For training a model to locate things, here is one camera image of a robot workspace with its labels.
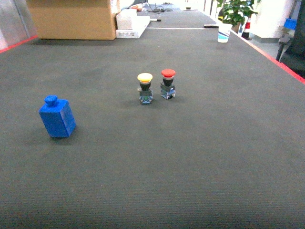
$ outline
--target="chair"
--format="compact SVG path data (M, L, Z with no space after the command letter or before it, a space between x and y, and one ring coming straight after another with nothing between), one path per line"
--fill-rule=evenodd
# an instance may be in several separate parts
M302 0L295 35L280 62L305 78L305 0Z

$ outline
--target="blue plastic bottle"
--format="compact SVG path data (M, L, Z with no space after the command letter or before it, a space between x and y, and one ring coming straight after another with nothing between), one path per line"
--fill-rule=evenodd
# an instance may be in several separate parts
M39 115L50 137L69 137L76 126L69 101L56 95L48 95L44 101Z

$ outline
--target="blue cap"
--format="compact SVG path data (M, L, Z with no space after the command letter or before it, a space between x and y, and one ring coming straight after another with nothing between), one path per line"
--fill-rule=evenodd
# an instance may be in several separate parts
M44 101L48 106L55 106L57 103L57 95L48 95Z

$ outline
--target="potted plant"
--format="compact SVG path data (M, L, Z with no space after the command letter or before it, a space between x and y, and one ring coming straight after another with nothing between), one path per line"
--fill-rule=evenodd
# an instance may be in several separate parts
M217 7L221 7L223 23L233 25L232 30L238 32L239 25L245 23L245 16L250 17L257 12L253 9L254 0L217 0Z

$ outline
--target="red button cap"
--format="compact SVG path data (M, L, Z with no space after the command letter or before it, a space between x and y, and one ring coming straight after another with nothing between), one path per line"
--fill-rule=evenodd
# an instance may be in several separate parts
M166 78L172 78L176 72L173 69L164 69L161 71L161 74Z

